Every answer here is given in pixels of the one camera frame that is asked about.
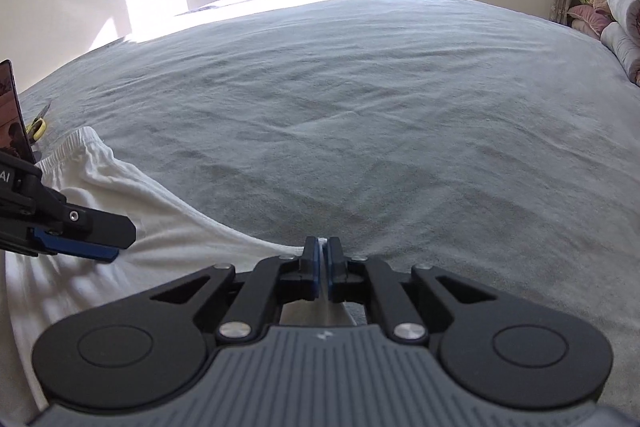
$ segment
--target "round black disc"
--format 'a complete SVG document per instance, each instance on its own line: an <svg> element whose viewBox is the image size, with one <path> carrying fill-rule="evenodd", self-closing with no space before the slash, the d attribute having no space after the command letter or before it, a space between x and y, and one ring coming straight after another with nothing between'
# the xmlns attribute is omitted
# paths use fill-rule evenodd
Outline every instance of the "round black disc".
<svg viewBox="0 0 640 427"><path fill-rule="evenodd" d="M597 399L612 365L609 342L586 322L536 305L488 301L443 335L443 368L473 394L514 409Z"/></svg>
<svg viewBox="0 0 640 427"><path fill-rule="evenodd" d="M126 310L107 305L53 325L37 340L32 362L49 399L120 410L174 393L205 357L201 333L179 307L129 302Z"/></svg>

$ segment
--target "pink pillow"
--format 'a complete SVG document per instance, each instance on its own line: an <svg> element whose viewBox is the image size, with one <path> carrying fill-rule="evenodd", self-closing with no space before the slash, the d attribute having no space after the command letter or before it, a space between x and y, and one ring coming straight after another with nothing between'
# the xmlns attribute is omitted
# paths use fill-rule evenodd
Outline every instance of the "pink pillow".
<svg viewBox="0 0 640 427"><path fill-rule="evenodd" d="M590 4L574 6L567 11L567 15L583 20L598 35L612 23L609 17L598 14Z"/></svg>
<svg viewBox="0 0 640 427"><path fill-rule="evenodd" d="M573 22L571 23L571 28L573 28L574 30L577 30L578 32L583 33L584 35L588 35L589 37L593 37L594 39L597 39L598 41L600 40L600 37L598 36L597 33L595 33L591 29L591 26L586 24L581 19L574 19Z"/></svg>

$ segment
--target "folded comforter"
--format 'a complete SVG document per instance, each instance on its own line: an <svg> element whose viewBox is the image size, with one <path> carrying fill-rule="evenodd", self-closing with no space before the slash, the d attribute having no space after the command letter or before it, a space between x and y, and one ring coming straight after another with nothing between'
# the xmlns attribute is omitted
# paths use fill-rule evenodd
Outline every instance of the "folded comforter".
<svg viewBox="0 0 640 427"><path fill-rule="evenodd" d="M631 41L640 46L640 0L607 0L607 3Z"/></svg>
<svg viewBox="0 0 640 427"><path fill-rule="evenodd" d="M638 84L640 81L640 48L629 38L624 28L619 23L612 22L602 31L600 41L618 58L629 80Z"/></svg>

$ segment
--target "gray ribbed grip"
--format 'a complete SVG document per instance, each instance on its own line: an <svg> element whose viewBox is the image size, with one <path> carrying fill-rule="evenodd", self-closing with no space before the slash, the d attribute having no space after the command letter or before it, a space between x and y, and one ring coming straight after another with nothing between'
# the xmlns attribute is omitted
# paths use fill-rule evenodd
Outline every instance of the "gray ribbed grip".
<svg viewBox="0 0 640 427"><path fill-rule="evenodd" d="M221 351L199 381L153 410L92 416L50 407L35 427L561 427L594 404L517 412L457 386L421 347L377 325L271 327L257 344Z"/></svg>

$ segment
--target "metal screw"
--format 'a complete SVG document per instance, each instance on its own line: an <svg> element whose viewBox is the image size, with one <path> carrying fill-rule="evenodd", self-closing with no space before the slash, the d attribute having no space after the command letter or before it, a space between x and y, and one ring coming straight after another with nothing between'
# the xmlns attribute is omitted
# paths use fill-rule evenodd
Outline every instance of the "metal screw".
<svg viewBox="0 0 640 427"><path fill-rule="evenodd" d="M427 330L424 326L413 322L403 322L394 328L394 335L405 341L415 341L425 336Z"/></svg>
<svg viewBox="0 0 640 427"><path fill-rule="evenodd" d="M218 332L227 339L242 339L251 333L251 326L240 321L225 322L218 328Z"/></svg>

